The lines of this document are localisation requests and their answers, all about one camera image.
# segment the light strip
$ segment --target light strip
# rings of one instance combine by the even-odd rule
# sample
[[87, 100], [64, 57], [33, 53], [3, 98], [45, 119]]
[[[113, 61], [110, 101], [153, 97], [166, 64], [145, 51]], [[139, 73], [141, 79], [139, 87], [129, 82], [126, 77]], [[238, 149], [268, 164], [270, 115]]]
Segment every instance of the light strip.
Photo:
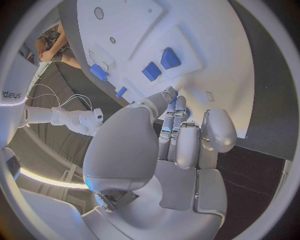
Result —
[[70, 189], [89, 189], [89, 187], [85, 184], [79, 184], [79, 183], [69, 183], [69, 182], [63, 182], [63, 181], [56, 181], [52, 180], [43, 176], [36, 175], [30, 171], [25, 170], [21, 167], [20, 173], [31, 178], [34, 180], [37, 180], [44, 184], [50, 184], [57, 187], [63, 187], [63, 188], [70, 188]]
[[20, 101], [17, 103], [0, 103], [0, 106], [4, 106], [4, 107], [17, 106], [17, 105], [21, 105], [21, 104], [25, 103], [26, 100], [27, 100], [27, 98], [25, 97], [23, 101]]

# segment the white robotic hand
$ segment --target white robotic hand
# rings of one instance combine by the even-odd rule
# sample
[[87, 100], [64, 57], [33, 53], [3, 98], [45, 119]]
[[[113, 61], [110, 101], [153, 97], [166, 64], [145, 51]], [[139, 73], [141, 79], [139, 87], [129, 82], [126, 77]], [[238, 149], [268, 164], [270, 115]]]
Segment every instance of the white robotic hand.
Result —
[[67, 111], [63, 107], [51, 108], [50, 123], [54, 126], [66, 125], [73, 132], [95, 136], [103, 124], [103, 113], [100, 108], [94, 111]]

